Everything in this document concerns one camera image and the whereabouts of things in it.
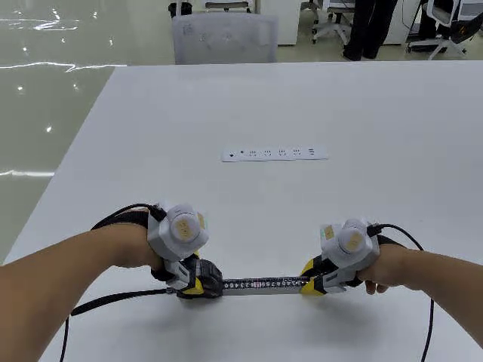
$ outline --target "chair back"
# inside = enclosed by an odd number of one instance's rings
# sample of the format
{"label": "chair back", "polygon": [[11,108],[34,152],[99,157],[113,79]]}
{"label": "chair back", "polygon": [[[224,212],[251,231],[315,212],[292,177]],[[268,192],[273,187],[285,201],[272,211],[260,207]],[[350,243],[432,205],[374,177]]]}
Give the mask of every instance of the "chair back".
{"label": "chair back", "polygon": [[276,17],[200,13],[173,18],[176,64],[276,62]]}
{"label": "chair back", "polygon": [[449,27],[451,26],[451,22],[454,18],[454,13],[456,13],[456,9],[459,3],[460,0],[453,0],[453,7],[451,8],[451,12],[448,13],[447,11],[439,8],[437,3],[435,5],[435,0],[429,0],[426,7],[426,14],[428,15],[428,17],[436,20],[441,25]]}
{"label": "chair back", "polygon": [[341,13],[353,13],[355,8],[355,0],[318,0],[322,10],[337,13],[340,9]]}
{"label": "chair back", "polygon": [[483,13],[483,0],[460,0],[458,20],[473,20]]}

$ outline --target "power outlet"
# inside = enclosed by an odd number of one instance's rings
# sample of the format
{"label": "power outlet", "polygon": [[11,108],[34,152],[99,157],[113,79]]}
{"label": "power outlet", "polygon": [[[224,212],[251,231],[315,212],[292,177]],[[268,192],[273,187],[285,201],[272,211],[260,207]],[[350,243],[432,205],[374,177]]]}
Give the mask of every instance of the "power outlet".
{"label": "power outlet", "polygon": [[223,151],[221,161],[296,161],[326,160],[327,152],[323,146],[295,147],[230,147]]}

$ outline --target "person's leg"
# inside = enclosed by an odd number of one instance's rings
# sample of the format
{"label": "person's leg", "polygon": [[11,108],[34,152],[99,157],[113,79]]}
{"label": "person's leg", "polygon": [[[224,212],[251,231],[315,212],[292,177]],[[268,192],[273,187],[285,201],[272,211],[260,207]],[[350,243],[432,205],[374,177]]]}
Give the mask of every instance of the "person's leg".
{"label": "person's leg", "polygon": [[398,0],[376,0],[371,22],[364,42],[362,55],[369,59],[377,56],[380,46],[386,40],[392,13]]}
{"label": "person's leg", "polygon": [[354,20],[350,40],[345,46],[343,56],[350,60],[360,60],[364,41],[376,0],[355,0]]}

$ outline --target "finger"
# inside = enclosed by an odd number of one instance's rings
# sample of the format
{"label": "finger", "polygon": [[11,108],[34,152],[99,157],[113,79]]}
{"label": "finger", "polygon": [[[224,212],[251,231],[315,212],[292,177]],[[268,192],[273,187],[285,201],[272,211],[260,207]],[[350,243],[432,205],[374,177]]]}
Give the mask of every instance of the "finger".
{"label": "finger", "polygon": [[373,295],[374,293],[376,293],[376,284],[372,281],[365,281],[365,289],[368,294]]}
{"label": "finger", "polygon": [[389,287],[387,287],[386,285],[379,284],[379,285],[377,285],[376,290],[377,290],[378,293],[384,293],[388,289],[389,289]]}

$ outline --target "white floor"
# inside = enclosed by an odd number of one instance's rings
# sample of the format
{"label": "white floor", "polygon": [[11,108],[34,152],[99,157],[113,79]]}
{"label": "white floor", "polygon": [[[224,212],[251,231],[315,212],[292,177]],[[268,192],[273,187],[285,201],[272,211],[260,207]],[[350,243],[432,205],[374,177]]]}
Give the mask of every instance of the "white floor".
{"label": "white floor", "polygon": [[[0,262],[49,183],[112,72],[174,62],[169,0],[18,0],[0,3]],[[310,39],[304,12],[280,62],[343,61],[336,36]],[[483,38],[466,43],[483,59]],[[379,60],[423,60],[388,46]],[[443,54],[437,59],[459,59]],[[106,151],[109,151],[108,140]],[[66,200],[66,209],[75,207]]]}

